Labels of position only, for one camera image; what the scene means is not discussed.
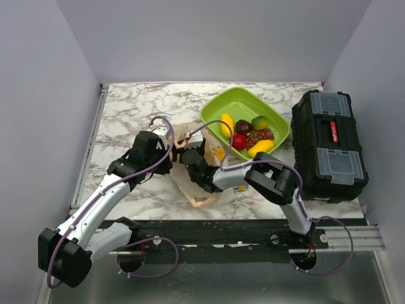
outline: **white wall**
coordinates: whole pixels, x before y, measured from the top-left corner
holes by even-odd
[[[405,2],[373,0],[326,89],[352,97],[370,183],[360,202],[378,223],[405,300]]]
[[[326,80],[371,0],[57,0],[101,82]]]
[[[37,238],[67,214],[99,86],[54,0],[0,1],[0,303],[35,303]]]

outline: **green bowl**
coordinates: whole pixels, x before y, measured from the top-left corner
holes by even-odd
[[[201,120],[206,123],[212,120],[220,119],[223,113],[228,113],[234,120],[234,124],[238,120],[244,119],[250,122],[257,116],[265,116],[269,120],[268,128],[274,133],[275,147],[269,152],[276,150],[290,134],[291,126],[278,114],[271,106],[258,98],[243,87],[233,87],[219,94],[207,103],[200,111]],[[226,147],[229,146],[229,139],[225,138],[221,133],[219,123],[213,123],[208,126],[214,136],[223,143]],[[232,152],[241,160],[250,160],[247,155],[247,150],[237,151],[232,148]]]

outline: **toolbox lid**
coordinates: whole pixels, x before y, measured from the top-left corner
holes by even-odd
[[[364,179],[357,151],[317,148],[319,172],[332,176],[331,184],[353,185],[354,179]]]
[[[329,114],[351,117],[349,103],[344,95],[332,92],[310,94],[313,114]]]

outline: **red label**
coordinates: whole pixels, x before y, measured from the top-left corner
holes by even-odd
[[[330,122],[330,128],[332,129],[332,139],[334,143],[339,142],[339,138],[337,137],[337,129],[336,129],[336,123],[335,122]]]

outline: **yellow mango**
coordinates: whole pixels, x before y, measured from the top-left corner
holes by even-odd
[[[247,150],[247,154],[249,155],[250,158],[254,158],[257,153],[259,152],[269,153],[271,149],[273,149],[274,147],[275,144],[273,141],[265,139],[263,141],[258,141],[253,147]]]
[[[235,134],[234,131],[234,120],[232,119],[232,117],[228,114],[228,113],[224,113],[221,115],[221,120],[223,122],[226,122],[227,124],[229,124],[229,127],[232,130],[232,135]],[[229,129],[226,125],[224,125],[223,123],[221,123],[221,132],[222,135],[224,135],[226,138],[230,138],[230,133],[229,133]]]

